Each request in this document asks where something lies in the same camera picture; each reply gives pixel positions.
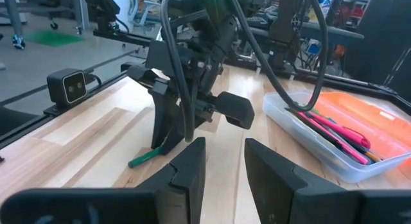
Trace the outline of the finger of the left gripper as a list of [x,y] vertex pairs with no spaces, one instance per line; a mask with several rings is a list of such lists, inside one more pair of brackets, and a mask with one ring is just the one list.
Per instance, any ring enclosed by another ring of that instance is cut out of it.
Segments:
[[151,149],[158,148],[165,140],[175,117],[175,98],[167,92],[167,85],[154,85],[150,89],[155,104],[155,120]]
[[173,105],[165,111],[160,128],[164,139],[160,154],[169,154],[184,139],[184,121],[179,106]]

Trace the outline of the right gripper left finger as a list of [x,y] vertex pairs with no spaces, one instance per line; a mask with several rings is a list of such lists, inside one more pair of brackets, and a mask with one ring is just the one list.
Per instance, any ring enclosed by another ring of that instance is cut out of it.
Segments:
[[136,189],[149,200],[138,208],[135,223],[199,224],[206,179],[206,140],[196,138]]

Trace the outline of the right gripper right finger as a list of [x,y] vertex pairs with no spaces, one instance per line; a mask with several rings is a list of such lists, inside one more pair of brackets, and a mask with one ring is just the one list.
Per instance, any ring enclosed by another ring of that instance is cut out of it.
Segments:
[[360,195],[245,139],[247,178],[262,223],[361,223]]

